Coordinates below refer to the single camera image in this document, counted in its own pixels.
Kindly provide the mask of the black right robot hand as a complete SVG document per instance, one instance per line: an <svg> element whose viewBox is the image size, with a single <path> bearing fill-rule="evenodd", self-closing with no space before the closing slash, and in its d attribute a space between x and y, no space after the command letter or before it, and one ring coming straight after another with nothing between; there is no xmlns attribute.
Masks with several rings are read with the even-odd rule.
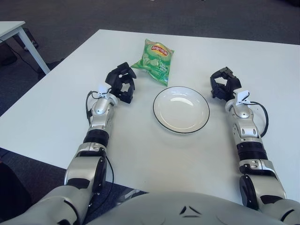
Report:
<svg viewBox="0 0 300 225"><path fill-rule="evenodd" d="M226 80L226 84L216 82L217 78ZM211 93L213 98L229 101L234 99L233 91L241 88L239 79L233 75L233 72L228 67L222 68L210 77Z"/></svg>

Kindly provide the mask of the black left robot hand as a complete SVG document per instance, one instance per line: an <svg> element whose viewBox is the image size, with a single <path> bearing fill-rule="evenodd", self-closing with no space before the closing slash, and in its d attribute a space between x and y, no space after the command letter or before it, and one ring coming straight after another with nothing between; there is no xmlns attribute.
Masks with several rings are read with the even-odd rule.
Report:
<svg viewBox="0 0 300 225"><path fill-rule="evenodd" d="M130 104L135 90L134 79L136 79L134 71L127 62L124 62L108 73L105 82L111 86L108 91L110 94Z"/></svg>

